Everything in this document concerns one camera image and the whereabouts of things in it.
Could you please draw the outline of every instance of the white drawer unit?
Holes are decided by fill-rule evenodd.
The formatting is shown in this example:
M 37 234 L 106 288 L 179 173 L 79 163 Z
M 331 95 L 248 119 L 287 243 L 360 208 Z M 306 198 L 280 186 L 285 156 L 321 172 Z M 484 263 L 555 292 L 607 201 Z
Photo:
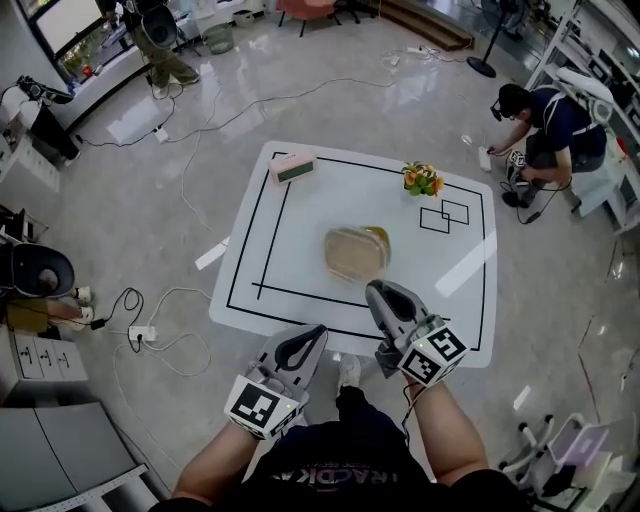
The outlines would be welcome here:
M 75 343 L 14 333 L 0 326 L 0 405 L 10 396 L 41 403 L 60 393 L 79 396 L 88 390 L 87 381 Z
M 63 380 L 62 372 L 57 361 L 58 356 L 53 348 L 53 341 L 44 338 L 33 338 L 42 375 L 47 380 Z
M 16 334 L 14 341 L 22 376 L 25 379 L 43 379 L 44 374 L 42 373 L 40 361 L 38 360 L 36 344 L 33 342 L 33 337 Z
M 51 341 L 64 380 L 87 380 L 78 347 L 70 341 Z

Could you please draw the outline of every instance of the hand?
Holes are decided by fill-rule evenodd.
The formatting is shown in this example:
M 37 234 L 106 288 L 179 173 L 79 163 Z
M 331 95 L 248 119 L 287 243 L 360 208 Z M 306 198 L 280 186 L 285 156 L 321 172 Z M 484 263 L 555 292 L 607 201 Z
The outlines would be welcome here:
M 496 144 L 492 144 L 487 149 L 487 154 L 489 155 L 497 155 L 498 153 L 502 153 L 502 148 Z
M 522 169 L 522 172 L 520 173 L 520 177 L 523 180 L 531 183 L 534 179 L 536 179 L 536 170 L 533 167 L 525 165 L 524 169 Z

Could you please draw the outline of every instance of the tiled floor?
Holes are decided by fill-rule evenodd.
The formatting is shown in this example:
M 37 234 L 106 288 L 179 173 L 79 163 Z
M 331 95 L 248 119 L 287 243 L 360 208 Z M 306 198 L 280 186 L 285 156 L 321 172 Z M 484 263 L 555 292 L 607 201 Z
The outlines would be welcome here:
M 196 135 L 175 144 L 160 145 L 150 136 L 125 148 L 85 146 L 79 161 L 62 171 L 62 206 L 43 242 L 67 254 L 79 280 L 91 283 L 98 313 L 107 314 L 127 286 L 144 294 L 144 321 L 171 287 L 212 292 L 220 260 L 202 271 L 194 262 L 230 234 L 254 161 L 268 140 L 422 160 L 487 183 L 496 192 L 498 313 L 493 360 L 486 369 L 461 369 L 448 380 L 478 426 L 491 461 L 497 463 L 517 446 L 516 427 L 522 420 L 533 422 L 549 412 L 564 419 L 572 411 L 596 420 L 578 359 L 581 344 L 602 421 L 636 409 L 637 402 L 628 394 L 637 389 L 633 374 L 627 390 L 619 390 L 621 373 L 638 343 L 635 274 L 619 254 L 610 270 L 615 239 L 608 216 L 596 211 L 577 219 L 569 213 L 570 199 L 559 195 L 540 220 L 521 226 L 499 199 L 500 163 L 493 174 L 479 169 L 477 145 L 498 141 L 510 129 L 508 122 L 498 124 L 488 107 L 517 63 L 497 48 L 496 80 L 478 75 L 466 63 L 423 62 L 407 56 L 395 68 L 387 63 L 388 71 L 381 56 L 424 41 L 384 20 L 365 18 L 355 25 L 345 17 L 343 26 L 330 21 L 308 25 L 300 39 L 299 22 L 289 21 L 278 29 L 273 20 L 262 19 L 249 29 L 234 29 L 236 47 L 231 52 L 202 59 L 186 54 L 205 72 L 199 84 L 176 99 L 175 115 L 166 124 L 170 137 L 202 127 L 220 88 L 211 126 L 257 99 L 300 94 L 331 78 L 396 82 L 386 88 L 330 83 L 299 99 L 261 103 L 221 130 L 202 133 L 184 176 L 184 194 L 208 229 L 181 199 L 181 171 L 193 155 Z M 110 128 L 124 126 L 115 121 L 149 94 L 144 79 L 137 79 L 102 105 L 78 133 L 93 142 L 113 141 Z M 163 115 L 171 110 L 170 101 L 155 105 Z M 130 115 L 127 123 L 136 119 Z M 150 117 L 140 119 L 153 126 Z M 105 331 L 73 335 L 95 393 L 170 485 L 178 466 L 225 422 L 222 408 L 232 380 L 264 342 L 261 336 L 213 324 L 207 310 L 208 300 L 199 294 L 175 292 L 154 322 L 161 344 L 186 332 L 202 336 L 212 361 L 197 377 L 171 372 L 149 351 L 134 355 L 126 347 L 119 350 L 117 371 L 131 408 L 114 376 L 114 350 L 126 342 L 124 336 Z M 118 309 L 107 328 L 125 329 L 131 316 Z M 206 362 L 203 347 L 193 337 L 162 355 L 186 372 Z M 314 400 L 307 416 L 312 422 L 335 414 L 337 369 L 330 356 L 311 388 Z M 513 401 L 527 385 L 531 393 L 516 412 Z M 367 362 L 363 387 L 374 404 L 401 420 L 406 404 L 400 377 L 385 381 L 375 364 Z

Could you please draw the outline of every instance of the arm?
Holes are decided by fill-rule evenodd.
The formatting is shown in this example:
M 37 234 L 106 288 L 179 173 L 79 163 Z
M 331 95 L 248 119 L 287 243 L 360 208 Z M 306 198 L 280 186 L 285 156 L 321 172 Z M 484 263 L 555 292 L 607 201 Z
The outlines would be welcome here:
M 258 440 L 249 432 L 227 423 L 182 470 L 172 497 L 214 505 L 242 482 L 257 446 Z
M 564 188 L 571 181 L 571 151 L 568 147 L 561 151 L 556 151 L 557 166 L 550 169 L 533 169 L 529 167 L 527 172 L 523 171 L 523 178 L 527 181 L 534 179 L 543 181 L 555 181 L 558 188 Z
M 422 388 L 409 389 L 414 399 Z M 427 459 L 439 483 L 452 485 L 469 473 L 489 468 L 478 431 L 443 382 L 427 389 L 414 410 Z
M 491 153 L 504 153 L 511 146 L 524 139 L 530 131 L 531 125 L 525 121 L 520 121 L 518 125 L 513 129 L 511 135 L 509 135 L 504 144 L 499 146 L 492 146 L 493 151 Z

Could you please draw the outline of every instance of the white table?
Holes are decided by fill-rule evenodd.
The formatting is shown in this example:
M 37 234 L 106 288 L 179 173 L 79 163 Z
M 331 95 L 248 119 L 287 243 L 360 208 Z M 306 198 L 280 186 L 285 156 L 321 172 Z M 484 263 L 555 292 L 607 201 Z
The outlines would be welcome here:
M 276 185 L 268 162 L 306 147 L 315 173 Z M 286 142 L 262 148 L 233 227 L 209 315 L 263 335 L 322 323 L 328 350 L 372 357 L 382 334 L 364 299 L 364 283 L 326 270 L 331 227 L 380 226 L 391 242 L 383 276 L 416 292 L 430 311 L 451 319 L 471 348 L 461 366 L 491 361 L 496 316 L 493 194 L 481 183 L 440 173 L 439 197 L 403 190 L 403 162 Z

